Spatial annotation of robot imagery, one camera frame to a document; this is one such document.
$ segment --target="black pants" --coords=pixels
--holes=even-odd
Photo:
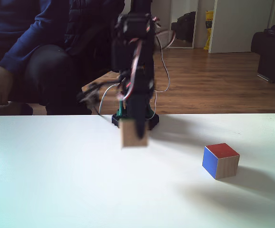
[[[0,48],[0,60],[5,52]],[[32,55],[25,74],[14,76],[9,101],[41,104],[46,106],[48,115],[90,114],[90,110],[79,104],[76,98],[83,86],[78,63],[81,64],[82,60],[70,57],[58,46],[40,47]]]

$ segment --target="black sofa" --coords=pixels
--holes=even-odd
[[[275,26],[254,35],[251,51],[261,56],[258,75],[275,83]]]

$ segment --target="mirror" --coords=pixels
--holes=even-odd
[[[176,38],[170,48],[194,48],[199,0],[172,0],[170,29]]]

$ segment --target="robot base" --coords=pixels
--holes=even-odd
[[[112,116],[112,123],[117,127],[119,127],[118,126],[119,120],[120,120],[120,117],[117,117],[116,114]],[[160,122],[160,117],[157,114],[155,114],[152,119],[146,120],[146,121],[149,122],[149,130],[151,131]]]

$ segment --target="yellow object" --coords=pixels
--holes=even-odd
[[[209,50],[209,46],[210,46],[211,29],[212,29],[212,22],[213,22],[213,13],[214,13],[214,11],[207,11],[206,12],[206,28],[207,28],[208,40],[207,40],[207,43],[204,47],[204,50]]]

